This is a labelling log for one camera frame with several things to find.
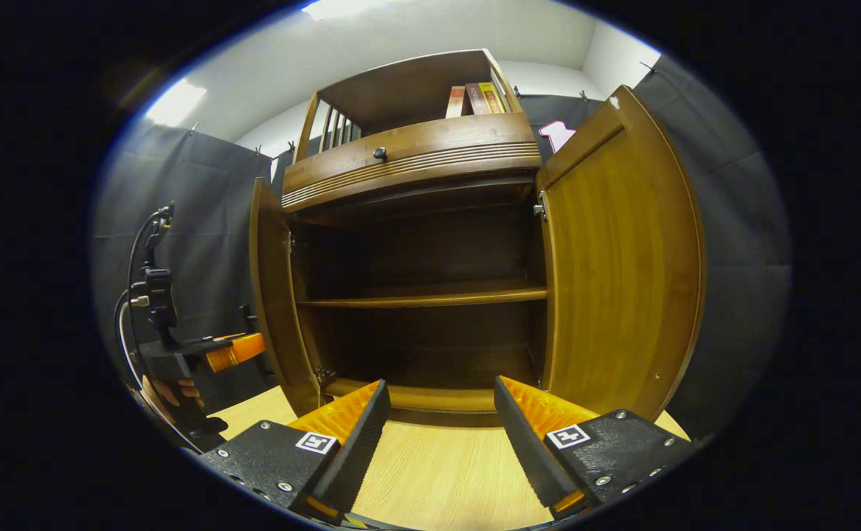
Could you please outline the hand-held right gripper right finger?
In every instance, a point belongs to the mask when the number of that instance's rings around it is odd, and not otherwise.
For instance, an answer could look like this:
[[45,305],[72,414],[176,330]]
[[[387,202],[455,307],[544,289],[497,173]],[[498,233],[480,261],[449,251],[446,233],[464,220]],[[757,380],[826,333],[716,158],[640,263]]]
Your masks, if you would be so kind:
[[628,409],[598,414],[501,375],[494,405],[529,485],[555,520],[619,503],[696,451],[696,443]]

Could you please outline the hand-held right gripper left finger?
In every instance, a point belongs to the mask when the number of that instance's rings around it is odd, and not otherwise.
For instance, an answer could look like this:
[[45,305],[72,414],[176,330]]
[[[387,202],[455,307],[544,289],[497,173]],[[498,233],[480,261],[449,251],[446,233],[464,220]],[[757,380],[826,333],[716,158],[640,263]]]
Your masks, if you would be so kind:
[[390,410],[390,391],[379,379],[291,423],[258,421],[198,461],[278,510],[342,521],[356,503]]

